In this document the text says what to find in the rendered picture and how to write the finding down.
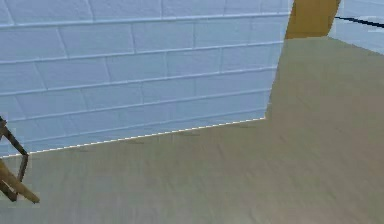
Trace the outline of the yellow-brown room door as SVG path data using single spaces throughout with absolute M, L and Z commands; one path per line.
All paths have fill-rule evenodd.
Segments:
M 285 39 L 327 36 L 341 0 L 294 0 Z

